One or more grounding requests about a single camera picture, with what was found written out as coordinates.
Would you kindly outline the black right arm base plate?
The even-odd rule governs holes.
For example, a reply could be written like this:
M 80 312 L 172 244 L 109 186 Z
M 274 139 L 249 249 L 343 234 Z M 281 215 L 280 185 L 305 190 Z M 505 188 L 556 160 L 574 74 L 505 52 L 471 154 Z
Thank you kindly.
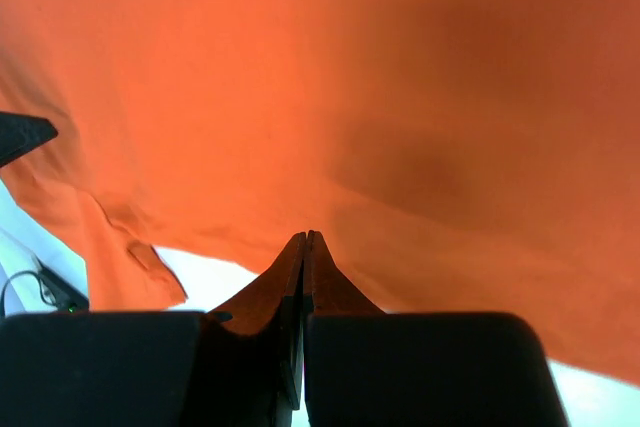
M 57 274 L 50 271 L 23 270 L 10 275 L 1 287 L 1 320 L 18 314 L 18 311 L 8 310 L 8 292 L 13 290 L 19 294 L 20 290 L 24 288 L 29 290 L 31 287 L 35 288 L 35 299 L 39 304 L 35 310 L 23 307 L 22 313 L 29 311 L 75 313 L 89 310 L 89 300 Z

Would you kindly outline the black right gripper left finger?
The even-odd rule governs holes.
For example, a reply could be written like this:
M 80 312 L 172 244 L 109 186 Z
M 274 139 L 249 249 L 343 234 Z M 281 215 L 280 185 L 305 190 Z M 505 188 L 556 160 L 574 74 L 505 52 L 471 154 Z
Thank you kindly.
M 301 398 L 306 237 L 210 312 L 16 315 L 1 324 L 5 426 L 287 426 Z

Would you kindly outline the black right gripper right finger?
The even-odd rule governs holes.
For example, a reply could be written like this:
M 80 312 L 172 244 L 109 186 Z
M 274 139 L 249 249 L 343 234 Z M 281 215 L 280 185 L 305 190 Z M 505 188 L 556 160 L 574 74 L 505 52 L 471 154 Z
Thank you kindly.
M 305 401 L 314 426 L 564 426 L 544 349 L 503 312 L 390 314 L 317 231 L 303 260 Z

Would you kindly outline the orange t shirt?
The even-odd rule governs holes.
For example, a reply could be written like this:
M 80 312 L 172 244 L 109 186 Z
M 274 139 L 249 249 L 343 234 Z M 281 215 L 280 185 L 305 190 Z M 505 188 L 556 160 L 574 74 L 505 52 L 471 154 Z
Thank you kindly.
M 639 0 L 1 0 L 1 106 L 58 130 L 2 177 L 96 310 L 317 230 L 384 308 L 639 379 Z

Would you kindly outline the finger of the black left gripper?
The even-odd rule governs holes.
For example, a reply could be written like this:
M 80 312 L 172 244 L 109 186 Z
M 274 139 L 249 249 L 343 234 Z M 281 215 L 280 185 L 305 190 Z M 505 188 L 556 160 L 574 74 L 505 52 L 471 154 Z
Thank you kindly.
M 58 130 L 46 118 L 0 113 L 0 166 L 4 167 L 53 140 Z

